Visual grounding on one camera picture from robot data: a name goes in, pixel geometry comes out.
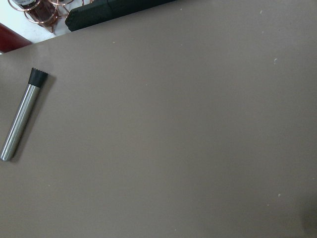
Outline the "red box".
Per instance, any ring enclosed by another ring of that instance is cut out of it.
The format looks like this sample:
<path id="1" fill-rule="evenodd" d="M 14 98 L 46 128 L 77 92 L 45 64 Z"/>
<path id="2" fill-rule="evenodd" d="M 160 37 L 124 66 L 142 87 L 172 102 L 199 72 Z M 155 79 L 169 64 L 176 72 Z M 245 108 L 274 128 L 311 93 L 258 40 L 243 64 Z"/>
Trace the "red box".
<path id="1" fill-rule="evenodd" d="M 7 53 L 31 45 L 32 42 L 0 24 L 0 52 Z"/>

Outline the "steel tube black cap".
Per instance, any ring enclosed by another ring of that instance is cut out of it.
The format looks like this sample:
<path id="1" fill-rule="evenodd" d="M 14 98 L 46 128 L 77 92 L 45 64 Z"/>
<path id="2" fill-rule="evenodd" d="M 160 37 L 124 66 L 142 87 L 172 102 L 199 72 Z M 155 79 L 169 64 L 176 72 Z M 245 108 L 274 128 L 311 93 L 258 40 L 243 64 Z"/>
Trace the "steel tube black cap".
<path id="1" fill-rule="evenodd" d="M 48 73 L 36 68 L 31 69 L 26 90 L 0 152 L 0 159 L 10 161 L 20 144 L 25 127 L 36 103 L 41 87 L 48 78 Z"/>

